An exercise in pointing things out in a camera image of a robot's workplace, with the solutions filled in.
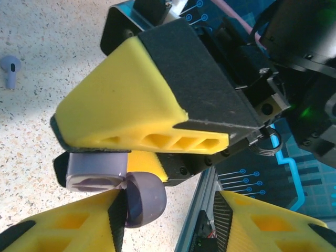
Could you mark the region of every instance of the earbud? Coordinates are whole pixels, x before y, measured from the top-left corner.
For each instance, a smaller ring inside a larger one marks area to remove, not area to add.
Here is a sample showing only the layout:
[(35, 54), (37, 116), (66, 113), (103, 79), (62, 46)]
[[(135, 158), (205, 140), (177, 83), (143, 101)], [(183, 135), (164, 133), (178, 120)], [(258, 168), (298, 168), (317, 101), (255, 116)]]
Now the earbud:
[(20, 60), (12, 55), (8, 55), (0, 60), (0, 66), (8, 73), (6, 88), (14, 89), (16, 73), (21, 69)]

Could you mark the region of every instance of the speckled floor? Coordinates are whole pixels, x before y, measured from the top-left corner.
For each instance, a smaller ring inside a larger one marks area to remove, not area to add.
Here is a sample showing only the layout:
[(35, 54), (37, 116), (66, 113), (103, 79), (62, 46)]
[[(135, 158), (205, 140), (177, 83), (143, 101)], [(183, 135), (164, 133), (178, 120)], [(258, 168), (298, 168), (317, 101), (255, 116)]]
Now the speckled floor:
[[(52, 159), (62, 149), (49, 118), (62, 98), (104, 59), (99, 42), (117, 1), (0, 0), (0, 57), (22, 62), (16, 89), (0, 69), (0, 232), (23, 218), (88, 196), (60, 186)], [(166, 189), (155, 222), (127, 229), (123, 251), (173, 251), (198, 176)]]

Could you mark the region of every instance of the pink cable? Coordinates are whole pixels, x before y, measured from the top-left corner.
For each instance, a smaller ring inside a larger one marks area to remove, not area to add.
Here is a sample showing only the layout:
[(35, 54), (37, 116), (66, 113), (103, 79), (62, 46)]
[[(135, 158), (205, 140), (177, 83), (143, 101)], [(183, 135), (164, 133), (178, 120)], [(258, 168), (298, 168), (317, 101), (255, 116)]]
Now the pink cable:
[[(242, 19), (224, 0), (211, 0), (215, 5), (217, 5), (218, 8), (220, 8), (226, 15), (229, 17), (233, 17), (240, 22), (240, 24), (243, 26), (245, 31), (247, 31), (249, 34), (252, 31), (252, 27), (248, 25), (248, 23), (245, 22), (245, 20)], [(257, 41), (260, 40), (260, 35), (258, 33), (255, 34), (255, 38)]]

